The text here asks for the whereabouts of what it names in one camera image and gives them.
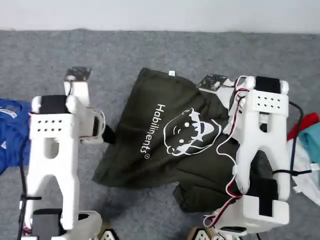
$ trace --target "gray carpet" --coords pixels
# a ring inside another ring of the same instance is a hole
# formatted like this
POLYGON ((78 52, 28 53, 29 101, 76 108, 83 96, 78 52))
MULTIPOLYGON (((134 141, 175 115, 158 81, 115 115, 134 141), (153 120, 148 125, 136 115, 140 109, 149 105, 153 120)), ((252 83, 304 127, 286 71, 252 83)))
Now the gray carpet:
MULTIPOLYGON (((289 82, 290 99, 306 113, 320 113, 320 35, 186 32, 0 31, 0 97, 30 101, 62 94, 66 68, 93 66, 91 103, 116 126, 142 67, 168 71, 195 83, 207 73, 265 75, 289 82)), ((288 128, 298 119, 290 109, 288 128)), ((201 214, 184 214, 172 197, 175 183, 129 191, 97 185, 91 178, 106 145, 79 150, 80 208, 97 210, 121 240, 184 240, 201 214)), ((17 236, 21 183, 18 168, 0 175, 0 239, 17 236)), ((59 207, 51 181, 44 207, 59 207)), ((291 193, 290 224, 262 233, 263 240, 319 239, 320 207, 291 193)))

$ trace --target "label tag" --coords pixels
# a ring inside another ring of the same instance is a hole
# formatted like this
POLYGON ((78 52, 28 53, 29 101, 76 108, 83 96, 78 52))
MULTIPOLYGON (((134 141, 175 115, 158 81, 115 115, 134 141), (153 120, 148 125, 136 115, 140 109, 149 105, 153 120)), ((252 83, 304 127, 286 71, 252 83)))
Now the label tag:
POLYGON ((169 71, 169 76, 175 77, 175 76, 176 76, 176 71, 170 70, 170 71, 169 71))
POLYGON ((4 142, 1 144, 1 147, 2 147, 3 149, 7 149, 7 142, 4 141, 4 142))
POLYGON ((13 119, 18 116, 14 111, 11 111, 11 110, 8 110, 8 109, 0 108, 0 112, 10 115, 13 119))

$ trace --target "red wire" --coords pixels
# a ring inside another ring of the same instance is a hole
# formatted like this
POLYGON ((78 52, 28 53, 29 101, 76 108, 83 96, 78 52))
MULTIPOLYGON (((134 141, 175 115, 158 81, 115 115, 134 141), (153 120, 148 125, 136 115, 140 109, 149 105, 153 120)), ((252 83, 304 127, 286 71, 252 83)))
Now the red wire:
MULTIPOLYGON (((237 96, 237 93, 240 92, 240 91, 249 91, 248 89, 245 89, 245 88, 240 88, 236 91, 235 93, 235 96, 237 96)), ((239 106, 240 106, 240 101, 241 99, 245 98, 245 96, 242 96, 240 97, 240 99, 238 100, 238 103, 237 103, 237 106, 236 106, 236 110, 235 110, 235 113, 234 113, 234 118, 233 118, 233 123, 232 123, 232 127, 231 127, 231 131, 230 131, 230 134, 232 134, 232 132, 234 131, 234 128, 236 127, 236 121, 237 121, 237 116, 238 116, 238 111, 239 111, 239 106)), ((231 202, 233 200, 237 200, 237 199, 240 199, 242 197, 242 194, 241 195, 236 195, 234 194, 233 192, 229 191, 229 188, 230 186, 235 182, 235 180, 233 180, 232 182, 228 183, 228 186, 227 186, 227 191, 230 195, 232 195, 233 197, 230 198, 225 204, 224 206, 222 207, 222 209, 220 210, 220 212, 218 213, 217 216, 212 216, 212 219, 213 222, 212 224, 209 225, 210 228, 212 227, 215 227, 216 223, 218 222, 218 220, 221 218, 222 214, 225 212, 225 210, 227 209, 227 207, 231 204, 231 202)))

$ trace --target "cable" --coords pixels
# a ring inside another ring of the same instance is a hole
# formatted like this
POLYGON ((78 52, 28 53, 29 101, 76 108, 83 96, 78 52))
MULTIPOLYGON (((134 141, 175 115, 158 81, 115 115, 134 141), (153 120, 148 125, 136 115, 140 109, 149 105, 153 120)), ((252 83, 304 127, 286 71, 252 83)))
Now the cable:
POLYGON ((258 238, 258 240, 261 240, 259 233, 256 234, 256 237, 258 238))
POLYGON ((27 184, 26 184, 26 176, 25 176, 25 170, 24 170, 24 150, 27 145, 27 141, 29 139, 29 136, 25 137, 22 146, 20 149, 20 176, 21 176, 21 183, 22 183, 22 195, 21 195, 21 211, 19 215, 19 230, 18 230, 18 236, 17 240, 21 240, 23 235, 23 227, 24 227, 24 220, 26 215, 26 207, 27 207, 27 184))
MULTIPOLYGON (((225 141, 223 141, 222 143, 220 143, 217 148, 216 148, 216 153, 220 156, 226 156, 228 158, 230 158, 232 160, 232 162, 234 163, 234 165, 236 165, 236 161, 235 159, 230 156, 227 153, 221 153, 219 152, 219 148, 225 144, 227 141, 229 141, 232 138, 232 135, 234 134, 234 131, 236 129, 236 123, 237 123, 237 116, 239 113, 239 107, 240 107, 240 102, 241 99, 245 98, 245 96, 240 97, 238 103, 237 103, 237 107, 235 109, 234 112, 234 117, 233 117, 233 123, 232 123, 232 127, 231 127, 231 131, 229 136, 227 137, 227 139, 225 141)), ((227 207, 231 204, 232 201, 240 199, 242 197, 242 195, 235 195, 234 193, 229 191, 229 187, 231 186, 231 184, 235 181, 236 175, 234 174, 231 181, 225 186, 225 192, 231 197, 221 208, 221 210, 219 211, 219 213, 217 214, 217 216, 211 214, 211 215, 207 215, 205 216, 205 218, 203 219, 203 225, 207 228, 212 228, 216 225, 216 223, 218 222, 218 220, 220 219, 221 215, 224 213, 224 211, 227 209, 227 207)))
POLYGON ((297 138, 299 135, 299 129, 301 128, 302 120, 304 119, 304 111, 302 110, 302 108, 298 104, 296 104, 292 101, 289 101, 289 104, 294 106, 300 112, 300 117, 299 117, 297 127, 295 130, 293 143, 292 143, 292 151, 291 151, 290 171, 293 171, 294 170, 294 163, 295 163, 295 154, 296 154, 296 143, 297 143, 297 138))
POLYGON ((68 93, 68 95, 67 95, 67 96, 70 96, 71 91, 72 91, 72 82, 71 82, 71 80, 69 80, 69 83, 70 83, 70 89, 69 89, 69 93, 68 93))
MULTIPOLYGON (((231 127, 231 131, 230 131, 229 136, 227 137, 227 139, 226 139, 225 141, 223 141, 222 143, 220 143, 220 144, 216 147, 216 150, 215 150, 218 155, 220 155, 220 156, 226 156, 226 157, 228 157, 229 159, 231 159, 234 165, 237 164, 237 163, 236 163, 236 160, 235 160, 232 156, 230 156, 229 154, 227 154, 227 153, 221 153, 221 152, 219 152, 219 148, 220 148, 223 144, 225 144, 226 142, 228 142, 228 141, 232 138, 232 136, 233 136, 233 134, 234 134, 234 132, 235 132, 236 123, 237 123, 237 116, 238 116, 238 113, 239 113, 240 102, 241 102, 241 99, 243 99, 243 98, 244 98, 244 96, 240 97, 240 99, 239 99, 239 101, 238 101, 238 103, 237 103, 237 106, 236 106, 236 109, 235 109, 235 112, 234 112, 233 123, 232 123, 232 127, 231 127)), ((229 192, 229 187, 230 187, 231 184, 234 182, 235 178, 236 178, 236 175, 233 175, 231 181, 225 186, 225 191, 226 191, 226 193, 227 193, 230 197, 232 197, 232 198, 241 198, 241 195, 235 195, 234 193, 230 193, 230 192, 229 192)))
POLYGON ((226 238, 225 238, 221 233, 219 233, 219 232, 217 232, 217 231, 216 231, 216 233, 217 233, 221 238, 223 238, 223 240, 226 240, 226 238))
POLYGON ((290 170, 279 169, 279 170, 273 171, 272 174, 286 173, 286 174, 290 174, 292 176, 298 176, 298 175, 302 175, 302 174, 309 174, 309 173, 312 173, 312 170, 305 170, 305 171, 295 171, 294 170, 297 138, 298 138, 298 135, 299 135, 299 130, 301 128, 302 121, 304 119, 304 111, 302 110, 302 108, 298 104, 296 104, 296 103, 294 103, 292 101, 289 101, 289 104, 294 106, 300 112, 300 117, 299 117, 299 120, 297 122, 297 126, 296 126, 296 129, 295 129, 295 132, 294 132, 293 142, 292 142, 290 170))

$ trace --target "fabric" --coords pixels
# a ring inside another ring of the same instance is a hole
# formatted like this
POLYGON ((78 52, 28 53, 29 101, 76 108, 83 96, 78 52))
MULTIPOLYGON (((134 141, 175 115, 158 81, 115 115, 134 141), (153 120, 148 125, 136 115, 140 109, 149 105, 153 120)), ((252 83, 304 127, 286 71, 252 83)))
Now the fabric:
MULTIPOLYGON (((293 139, 286 144, 286 150, 291 158, 293 139)), ((303 148, 299 137, 295 144, 294 165, 295 171, 306 171, 311 169, 310 158, 303 148)), ((312 171, 312 173, 292 176, 296 186, 293 189, 302 192, 311 201, 320 206, 320 171, 312 171)))
MULTIPOLYGON (((300 133, 302 130, 312 126, 313 124, 318 123, 319 121, 320 121, 319 120, 319 116, 315 112, 304 116, 303 119, 302 119, 302 123, 301 123, 300 129, 298 130, 298 132, 300 133)), ((295 137, 295 133, 297 131, 297 127, 298 127, 297 124, 294 125, 294 127, 292 128, 292 130, 289 132, 289 134, 287 136, 287 141, 289 141, 289 140, 291 140, 291 139, 293 139, 295 137)))
MULTIPOLYGON (((20 151, 29 136, 29 112, 27 102, 0 99, 0 174, 6 168, 19 166, 20 151)), ((23 163, 29 164, 30 140, 23 151, 23 163)))
MULTIPOLYGON (((185 212, 220 208, 229 196, 233 162, 216 152, 227 136, 228 110, 215 94, 189 80, 143 68, 94 181, 110 187, 151 188, 180 182, 174 197, 185 212)), ((219 150, 233 157, 238 146, 219 150)))
POLYGON ((306 128, 298 136, 311 162, 320 164, 320 122, 306 128))

